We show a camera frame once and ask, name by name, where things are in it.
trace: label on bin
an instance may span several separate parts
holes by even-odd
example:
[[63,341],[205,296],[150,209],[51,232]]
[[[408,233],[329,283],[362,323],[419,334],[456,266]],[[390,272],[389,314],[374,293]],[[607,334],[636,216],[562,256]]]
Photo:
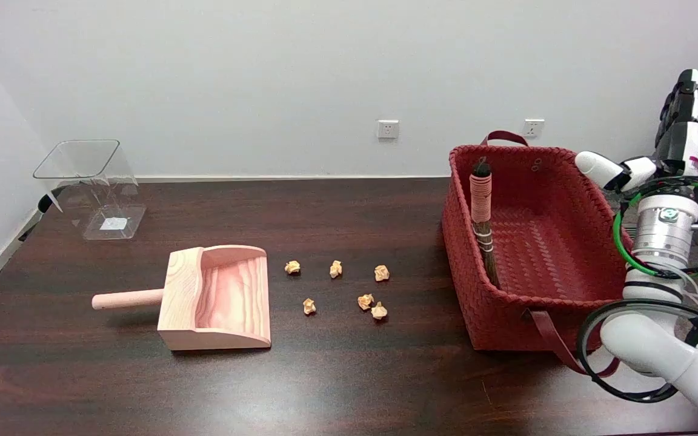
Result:
[[104,220],[100,230],[122,231],[122,229],[125,229],[126,223],[128,223],[128,218],[107,218]]

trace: dark wooden table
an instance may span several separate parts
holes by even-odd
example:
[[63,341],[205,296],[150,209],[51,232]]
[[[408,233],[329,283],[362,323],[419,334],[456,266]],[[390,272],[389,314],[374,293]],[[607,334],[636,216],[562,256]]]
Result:
[[[626,403],[552,354],[472,350],[439,228],[447,185],[143,185],[147,215],[122,241],[83,241],[52,208],[0,273],[0,434],[698,430],[680,395]],[[98,292],[162,287],[171,251],[225,243],[268,251],[270,350],[172,354],[157,308],[91,309]],[[285,275],[291,259],[301,276]],[[331,280],[334,259],[344,275]],[[379,264],[389,282],[374,282]],[[390,310],[385,322],[357,307],[368,292]]]

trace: red woven basket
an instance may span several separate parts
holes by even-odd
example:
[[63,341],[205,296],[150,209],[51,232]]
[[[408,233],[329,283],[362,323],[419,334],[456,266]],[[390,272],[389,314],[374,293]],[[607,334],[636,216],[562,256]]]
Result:
[[[491,139],[526,147],[489,146]],[[562,148],[529,147],[521,136],[503,131],[451,152],[444,240],[476,350],[574,350],[585,317],[621,297],[626,272],[611,237],[613,212],[578,171],[575,156]],[[492,167],[501,289],[487,278],[471,227],[468,178],[482,158]],[[626,234],[624,243],[631,246]]]

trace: wooden dustpan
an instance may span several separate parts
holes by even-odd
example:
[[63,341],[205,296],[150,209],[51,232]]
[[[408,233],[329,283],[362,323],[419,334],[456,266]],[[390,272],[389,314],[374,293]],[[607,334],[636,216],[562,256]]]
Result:
[[94,309],[158,303],[158,333],[172,351],[271,347],[267,257],[255,246],[174,251],[164,289],[92,300]]

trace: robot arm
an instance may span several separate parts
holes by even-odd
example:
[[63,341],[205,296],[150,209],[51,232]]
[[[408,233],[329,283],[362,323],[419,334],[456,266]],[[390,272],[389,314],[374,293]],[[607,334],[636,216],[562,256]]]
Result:
[[[584,151],[576,157],[578,169],[605,190],[616,193],[626,193],[654,177],[697,176],[696,70],[681,73],[659,119],[653,157],[614,163],[600,154]],[[687,268],[693,224],[697,220],[698,204],[690,190],[662,190],[643,198],[638,204],[632,255],[646,265],[670,271]],[[680,304],[685,282],[674,277],[651,276],[628,268],[624,301],[645,299]],[[623,310],[605,318],[600,336],[606,349],[631,369],[664,378],[698,405],[698,348],[676,339],[677,317],[673,312],[659,310]]]

